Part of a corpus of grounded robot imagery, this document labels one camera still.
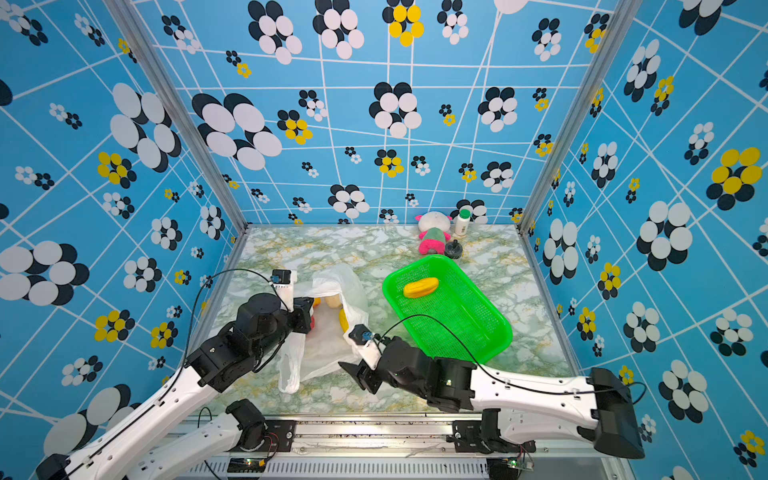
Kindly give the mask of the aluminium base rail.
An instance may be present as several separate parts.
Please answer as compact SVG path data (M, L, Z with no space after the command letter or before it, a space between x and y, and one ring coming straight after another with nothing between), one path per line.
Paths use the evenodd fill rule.
M631 479L627 461L574 440L488 453L477 415L270 417L254 451L221 424L191 420L131 467L127 479Z

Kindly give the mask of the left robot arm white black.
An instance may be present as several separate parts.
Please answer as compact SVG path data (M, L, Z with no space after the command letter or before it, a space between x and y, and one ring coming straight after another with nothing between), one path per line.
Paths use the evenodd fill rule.
M313 304L291 288L252 296L142 404L130 404L126 386L118 385L97 395L86 412L63 419L54 432L65 445L38 465L37 477L171 479L234 447L255 449L268 433L249 400L181 438L162 440L240 377L265 367L290 334L309 333Z

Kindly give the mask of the right aluminium frame post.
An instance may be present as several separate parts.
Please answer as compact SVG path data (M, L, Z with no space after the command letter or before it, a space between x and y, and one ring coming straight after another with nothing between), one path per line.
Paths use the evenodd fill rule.
M564 161L568 148L581 128L588 113L589 105L597 90L602 86L602 82L613 64L641 5L641 0L619 1L616 10L611 15L611 23L609 24L607 35L585 73L571 107L565 116L562 127L555 138L553 152L545 162L531 192L520 224L521 234L525 234L527 229L536 220L550 189L550 183Z

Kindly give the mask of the yellow corn-like fruit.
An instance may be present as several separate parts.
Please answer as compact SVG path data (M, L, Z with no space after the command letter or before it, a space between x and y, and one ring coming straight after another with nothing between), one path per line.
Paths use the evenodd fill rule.
M340 323L342 332L346 333L349 330L349 322L348 322L346 312L343 308L339 310L338 318L339 318L339 323Z

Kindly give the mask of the jar with black lid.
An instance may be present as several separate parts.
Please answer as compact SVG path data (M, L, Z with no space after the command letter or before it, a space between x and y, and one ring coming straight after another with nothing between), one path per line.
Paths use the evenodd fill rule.
M458 260L463 255L463 246L457 239L453 239L445 244L443 254L450 259Z

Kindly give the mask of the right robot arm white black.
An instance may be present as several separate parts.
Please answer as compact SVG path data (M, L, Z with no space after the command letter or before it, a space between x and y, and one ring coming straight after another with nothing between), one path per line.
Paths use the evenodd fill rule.
M607 369L574 377L515 374L431 358L399 337L382 347L367 341L358 350L358 363L340 366L361 389L375 394L387 384L444 413L479 412L480 440L492 451L536 440L575 440L612 457L645 456L630 388Z

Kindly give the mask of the green plastic basket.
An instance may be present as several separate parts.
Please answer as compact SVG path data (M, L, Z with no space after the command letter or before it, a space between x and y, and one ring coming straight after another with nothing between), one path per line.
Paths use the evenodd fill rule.
M406 284L428 277L439 280L434 293L417 299L403 295ZM446 256L428 255L389 274L382 293L429 357L475 359L484 364L514 338L506 317Z

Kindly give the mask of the pink white plush toy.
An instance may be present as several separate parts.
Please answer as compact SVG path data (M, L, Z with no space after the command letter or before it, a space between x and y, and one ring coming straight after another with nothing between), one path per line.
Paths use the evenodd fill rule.
M421 255L444 255L451 240L451 220L443 213L432 211L416 217L419 229L418 251Z

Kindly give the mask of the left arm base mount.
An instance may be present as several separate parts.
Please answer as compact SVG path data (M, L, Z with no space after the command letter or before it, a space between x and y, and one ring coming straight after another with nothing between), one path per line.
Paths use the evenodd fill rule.
M292 448L296 427L294 420L267 419L261 426L248 429L229 452L288 452Z

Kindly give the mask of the pale beige fruit in bag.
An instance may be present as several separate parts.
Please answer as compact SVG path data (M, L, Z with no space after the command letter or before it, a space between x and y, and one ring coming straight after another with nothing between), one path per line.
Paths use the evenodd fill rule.
M328 296L324 298L324 302L331 309L337 309L342 306L341 296L339 294Z

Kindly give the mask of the white plastic bag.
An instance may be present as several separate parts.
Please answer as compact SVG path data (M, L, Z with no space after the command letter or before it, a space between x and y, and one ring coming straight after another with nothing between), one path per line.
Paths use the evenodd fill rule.
M346 312L349 330L357 324L369 323L365 289L349 265L339 263L317 271L307 282L300 282L294 273L292 280L295 298L315 299L314 328L308 334L290 334L278 353L278 389L285 394L296 393L303 381L337 371L340 361L360 360L360 355L344 339L347 332L342 332L338 318L341 308ZM336 294L341 296L342 306L331 309L324 298Z

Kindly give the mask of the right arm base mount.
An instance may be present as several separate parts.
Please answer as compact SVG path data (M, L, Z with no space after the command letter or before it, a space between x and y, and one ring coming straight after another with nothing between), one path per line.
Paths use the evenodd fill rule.
M500 430L482 420L457 420L451 425L452 432L446 441L452 443L457 453L479 453L489 455L535 453L534 441L514 443L501 437Z

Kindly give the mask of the aluminium frame post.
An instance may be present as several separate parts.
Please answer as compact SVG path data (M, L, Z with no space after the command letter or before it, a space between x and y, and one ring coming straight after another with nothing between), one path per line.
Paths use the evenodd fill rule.
M525 234L527 229L536 220L550 189L550 183L564 161L568 148L581 128L588 113L589 105L597 90L602 86L602 82L613 64L641 5L641 0L619 1L616 10L611 15L611 23L609 24L607 35L585 73L571 107L565 116L562 127L555 138L553 152L545 162L531 192L520 224L521 234Z
M244 235L248 229L247 221L229 188L224 186L221 172L187 113L182 98L174 88L168 69L152 47L146 29L140 25L139 15L129 1L104 1L104 4L119 30L125 35L130 47L136 52L142 70L178 127L181 139L189 148L191 156L228 214L234 228L240 236Z

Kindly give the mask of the left aluminium frame post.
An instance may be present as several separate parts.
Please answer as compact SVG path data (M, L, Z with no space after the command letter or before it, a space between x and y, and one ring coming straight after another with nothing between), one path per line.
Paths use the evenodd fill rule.
M221 172L187 113L182 98L174 88L168 69L152 47L146 29L140 25L139 15L129 1L104 1L104 4L119 30L125 35L130 47L136 52L142 70L178 127L181 139L189 148L191 156L228 214L234 228L240 236L244 235L248 229L247 221L229 188L224 186Z

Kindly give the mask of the white bottle green cap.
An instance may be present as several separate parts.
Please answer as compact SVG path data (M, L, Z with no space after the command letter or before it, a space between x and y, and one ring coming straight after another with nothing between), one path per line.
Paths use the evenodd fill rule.
M462 208L454 219L454 236L458 238L465 237L468 232L472 218L470 208Z

